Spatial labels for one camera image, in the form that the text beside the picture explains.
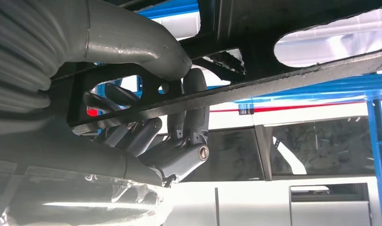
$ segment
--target blue metal beam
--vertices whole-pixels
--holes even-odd
[[[367,101],[368,123],[373,150],[375,174],[378,184],[378,196],[382,214],[382,107],[380,99]]]

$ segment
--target tinted window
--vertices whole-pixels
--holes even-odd
[[[366,116],[272,127],[273,175],[374,172]]]
[[[209,159],[183,181],[263,180],[254,128],[209,130]]]

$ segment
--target metal screw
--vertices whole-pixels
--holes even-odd
[[[199,158],[205,161],[209,157],[209,149],[207,146],[202,146],[199,148]]]
[[[161,129],[162,128],[162,121],[161,120],[157,120],[154,122],[154,128],[155,129]]]

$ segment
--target red stripe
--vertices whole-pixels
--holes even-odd
[[[349,103],[335,103],[335,104],[321,104],[321,105],[298,105],[298,106],[278,106],[278,107],[255,107],[254,112],[271,112],[271,111],[281,111],[281,110],[290,110],[290,109],[300,109],[300,108],[309,108],[309,107],[323,107],[323,106],[333,106],[333,105],[348,105],[348,104],[357,104],[363,103],[364,101],[356,101]],[[210,112],[237,112],[239,109],[223,109],[223,110],[211,110]],[[89,116],[97,116],[98,110],[88,109],[87,114]]]

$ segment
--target bracket hole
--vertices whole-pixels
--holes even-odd
[[[159,86],[158,92],[160,94],[166,94],[169,92],[169,85],[167,83],[163,83],[161,86]]]

